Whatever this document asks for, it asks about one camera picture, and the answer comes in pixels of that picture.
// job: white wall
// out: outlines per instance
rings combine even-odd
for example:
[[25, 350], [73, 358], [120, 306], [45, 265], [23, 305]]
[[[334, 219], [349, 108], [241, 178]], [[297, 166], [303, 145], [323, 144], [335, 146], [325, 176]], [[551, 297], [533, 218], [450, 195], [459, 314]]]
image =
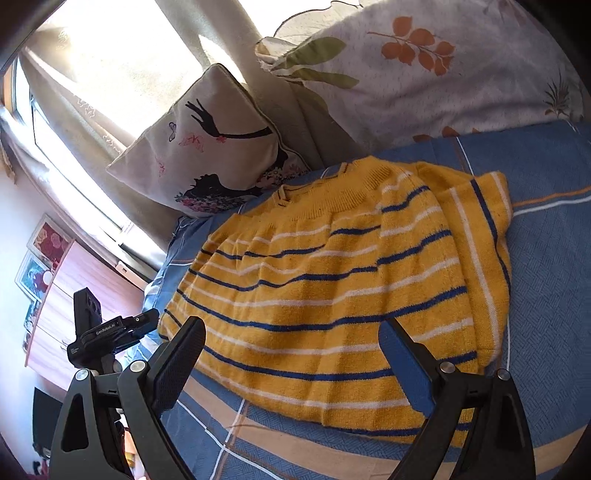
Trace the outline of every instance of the white wall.
[[0, 433], [23, 468], [32, 473], [33, 460], [39, 460], [32, 447], [34, 388], [60, 401], [64, 392], [24, 366], [23, 321], [30, 301], [14, 278], [43, 213], [58, 219], [18, 166], [15, 172], [16, 185], [0, 169]]

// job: bed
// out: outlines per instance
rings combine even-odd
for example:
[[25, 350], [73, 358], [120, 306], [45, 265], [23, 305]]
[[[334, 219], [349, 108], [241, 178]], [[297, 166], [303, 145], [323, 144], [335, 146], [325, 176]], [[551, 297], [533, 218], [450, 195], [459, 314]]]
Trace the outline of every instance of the bed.
[[[538, 479], [553, 478], [591, 417], [591, 391], [585, 387], [591, 378], [585, 350], [591, 307], [586, 235], [591, 227], [591, 125], [557, 121], [440, 138], [377, 156], [424, 160], [474, 175], [492, 170], [506, 175], [514, 209], [507, 235], [511, 306], [502, 355], [491, 368], [507, 368], [514, 376]], [[336, 169], [314, 171], [290, 184], [309, 183]], [[144, 309], [162, 312], [207, 236], [230, 215], [266, 197], [209, 218], [181, 218], [166, 262], [146, 290]], [[151, 333], [127, 360], [149, 358], [160, 341]], [[265, 411], [195, 370], [162, 423], [197, 479], [386, 479], [408, 449]], [[450, 448], [438, 478], [449, 476], [458, 454]]]

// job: framed picture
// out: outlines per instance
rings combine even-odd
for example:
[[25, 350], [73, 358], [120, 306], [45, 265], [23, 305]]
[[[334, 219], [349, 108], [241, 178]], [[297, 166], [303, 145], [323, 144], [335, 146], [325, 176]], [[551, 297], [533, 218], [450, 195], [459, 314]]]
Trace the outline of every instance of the framed picture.
[[55, 272], [71, 241], [71, 237], [66, 235], [53, 220], [43, 215], [27, 248], [50, 267], [52, 272]]
[[38, 300], [32, 300], [31, 305], [27, 311], [27, 316], [25, 317], [24, 327], [25, 330], [29, 333], [33, 331], [33, 323], [35, 323], [35, 318], [39, 314], [39, 308], [41, 307], [41, 302]]
[[53, 274], [48, 266], [27, 251], [15, 282], [33, 301], [41, 301], [49, 288]]

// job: yellow striped sweater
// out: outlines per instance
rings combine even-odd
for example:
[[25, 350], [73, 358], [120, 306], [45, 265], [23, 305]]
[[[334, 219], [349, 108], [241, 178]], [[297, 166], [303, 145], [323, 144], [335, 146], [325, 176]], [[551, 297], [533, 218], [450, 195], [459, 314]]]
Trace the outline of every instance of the yellow striped sweater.
[[482, 372], [508, 313], [511, 214], [500, 173], [343, 164], [212, 233], [160, 333], [199, 316], [196, 368], [228, 389], [295, 419], [408, 442], [423, 417], [379, 349], [379, 322], [394, 316], [435, 358]]

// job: metal screw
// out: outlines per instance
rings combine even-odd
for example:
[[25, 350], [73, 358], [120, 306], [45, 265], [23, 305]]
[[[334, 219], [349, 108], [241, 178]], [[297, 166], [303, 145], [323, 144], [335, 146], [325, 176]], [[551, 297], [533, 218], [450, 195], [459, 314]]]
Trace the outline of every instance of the metal screw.
[[499, 377], [501, 380], [510, 380], [511, 379], [511, 374], [505, 370], [504, 368], [500, 368], [498, 370], [498, 372], [496, 373], [496, 376]]
[[82, 370], [78, 370], [76, 372], [76, 379], [77, 380], [84, 380], [86, 377], [88, 377], [88, 370], [83, 368]]
[[144, 362], [143, 360], [136, 360], [129, 366], [129, 369], [133, 373], [141, 372], [144, 368], [146, 368], [146, 362]]
[[452, 374], [456, 371], [456, 367], [451, 362], [441, 362], [439, 369], [445, 374]]

